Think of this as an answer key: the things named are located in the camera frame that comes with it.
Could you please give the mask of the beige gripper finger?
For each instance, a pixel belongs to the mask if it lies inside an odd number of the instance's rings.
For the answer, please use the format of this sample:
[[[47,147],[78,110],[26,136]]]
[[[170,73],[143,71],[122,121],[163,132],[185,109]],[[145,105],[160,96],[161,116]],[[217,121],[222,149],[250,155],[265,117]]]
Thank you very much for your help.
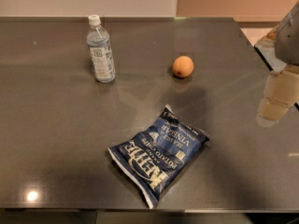
[[[287,64],[268,76],[257,113],[257,123],[271,127],[299,101],[299,66]]]

